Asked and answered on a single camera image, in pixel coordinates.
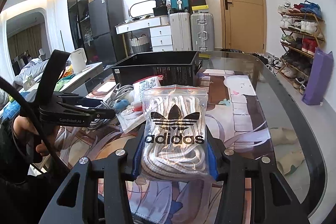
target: anime illustrated mat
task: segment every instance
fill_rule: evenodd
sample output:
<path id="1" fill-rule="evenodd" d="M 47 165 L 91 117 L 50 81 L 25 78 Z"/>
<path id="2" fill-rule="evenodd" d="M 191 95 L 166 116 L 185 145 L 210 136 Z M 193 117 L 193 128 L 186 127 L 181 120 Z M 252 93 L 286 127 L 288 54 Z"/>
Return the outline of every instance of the anime illustrated mat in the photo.
<path id="1" fill-rule="evenodd" d="M 237 71 L 208 69 L 202 73 L 200 86 L 208 92 L 206 124 L 226 148 L 250 159 L 267 155 L 274 158 L 268 126 L 251 81 Z M 107 157 L 123 148 L 137 135 L 135 128 L 125 134 L 115 119 L 104 127 L 61 128 L 56 140 L 60 158 L 72 167 L 81 157 L 91 160 Z M 133 214 L 160 224 L 213 224 L 221 199 L 222 184 L 203 180 L 189 182 L 127 182 L 128 199 Z M 104 180 L 98 192 L 104 195 Z M 250 223 L 251 180 L 245 180 L 243 223 Z"/>

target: drawer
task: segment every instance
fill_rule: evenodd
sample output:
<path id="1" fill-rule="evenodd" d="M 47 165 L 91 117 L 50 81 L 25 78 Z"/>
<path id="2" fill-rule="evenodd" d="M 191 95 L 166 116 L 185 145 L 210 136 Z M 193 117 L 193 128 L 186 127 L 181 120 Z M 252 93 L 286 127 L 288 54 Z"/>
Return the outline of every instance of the drawer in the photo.
<path id="1" fill-rule="evenodd" d="M 168 52 L 173 50 L 173 45 L 153 47 L 153 52 Z"/>
<path id="2" fill-rule="evenodd" d="M 151 37 L 160 37 L 162 35 L 171 35 L 170 25 L 151 28 Z"/>
<path id="3" fill-rule="evenodd" d="M 173 45 L 171 35 L 165 35 L 163 37 L 151 37 L 151 41 L 152 41 L 152 47 Z"/>
<path id="4" fill-rule="evenodd" d="M 134 21 L 134 22 L 124 24 L 124 25 L 120 25 L 120 26 L 117 26 L 115 29 L 117 31 L 117 34 L 119 34 L 119 33 L 125 33 L 125 32 L 140 30 L 140 29 L 144 29 L 144 28 L 160 26 L 160 25 L 161 25 L 160 18 L 159 17 L 154 17 L 154 18 L 138 20 L 138 21 Z"/>

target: black door handle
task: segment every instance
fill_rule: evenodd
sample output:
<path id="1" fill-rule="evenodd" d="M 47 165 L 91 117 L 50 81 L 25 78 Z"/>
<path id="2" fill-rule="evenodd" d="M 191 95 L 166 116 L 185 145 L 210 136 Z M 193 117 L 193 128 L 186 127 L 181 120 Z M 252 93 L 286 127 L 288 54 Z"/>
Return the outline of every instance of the black door handle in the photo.
<path id="1" fill-rule="evenodd" d="M 232 2 L 227 2 L 227 0 L 224 0 L 224 2 L 225 2 L 225 10 L 228 10 L 229 8 L 228 8 L 228 4 L 233 4 Z"/>

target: white shoelace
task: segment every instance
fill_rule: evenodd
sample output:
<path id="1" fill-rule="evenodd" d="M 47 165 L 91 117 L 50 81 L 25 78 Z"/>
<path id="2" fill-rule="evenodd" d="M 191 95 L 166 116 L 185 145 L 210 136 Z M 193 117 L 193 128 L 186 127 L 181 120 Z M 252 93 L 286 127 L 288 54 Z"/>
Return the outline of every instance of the white shoelace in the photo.
<path id="1" fill-rule="evenodd" d="M 205 138 L 205 110 L 199 104 L 199 99 L 195 96 L 155 96 L 150 99 L 148 111 L 157 112 L 168 117 L 171 108 L 177 105 L 181 111 L 180 119 L 147 119 L 146 127 L 150 135 L 170 135 L 182 137 L 193 136 L 194 144 L 174 144 L 170 140 L 159 144 L 155 140 L 153 143 L 146 143 L 142 155 L 142 169 L 145 175 L 151 179 L 188 181 L 206 175 L 206 154 L 205 145 L 195 142 L 196 136 Z M 187 115 L 199 112 L 197 122 L 192 119 L 183 120 Z M 170 131 L 161 128 L 170 127 Z"/>

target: purple bag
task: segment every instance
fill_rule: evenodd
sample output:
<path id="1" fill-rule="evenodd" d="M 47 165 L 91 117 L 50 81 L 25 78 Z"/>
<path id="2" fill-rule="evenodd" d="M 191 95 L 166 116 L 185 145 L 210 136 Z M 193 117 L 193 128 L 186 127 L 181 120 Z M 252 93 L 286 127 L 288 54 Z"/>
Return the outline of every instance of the purple bag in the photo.
<path id="1" fill-rule="evenodd" d="M 316 48 L 314 62 L 311 68 L 309 81 L 302 101 L 307 105 L 319 105 L 331 77 L 334 65 L 333 52 L 324 53 L 319 47 Z"/>

